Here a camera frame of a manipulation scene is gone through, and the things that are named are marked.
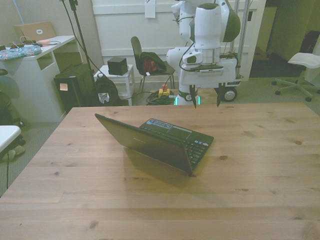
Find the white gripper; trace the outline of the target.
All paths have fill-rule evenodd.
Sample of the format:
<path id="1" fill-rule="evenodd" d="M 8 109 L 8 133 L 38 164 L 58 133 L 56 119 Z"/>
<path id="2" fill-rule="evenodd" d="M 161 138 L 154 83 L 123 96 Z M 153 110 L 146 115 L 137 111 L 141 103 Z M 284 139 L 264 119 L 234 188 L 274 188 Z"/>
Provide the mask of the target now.
<path id="1" fill-rule="evenodd" d="M 219 107 L 225 95 L 225 83 L 236 80 L 237 59 L 221 59 L 220 62 L 212 66 L 202 65 L 202 69 L 196 71 L 180 71 L 179 83 L 189 86 L 189 93 L 194 107 L 197 107 L 196 96 L 198 95 L 195 85 L 212 85 L 218 84 L 216 89 L 217 101 Z"/>

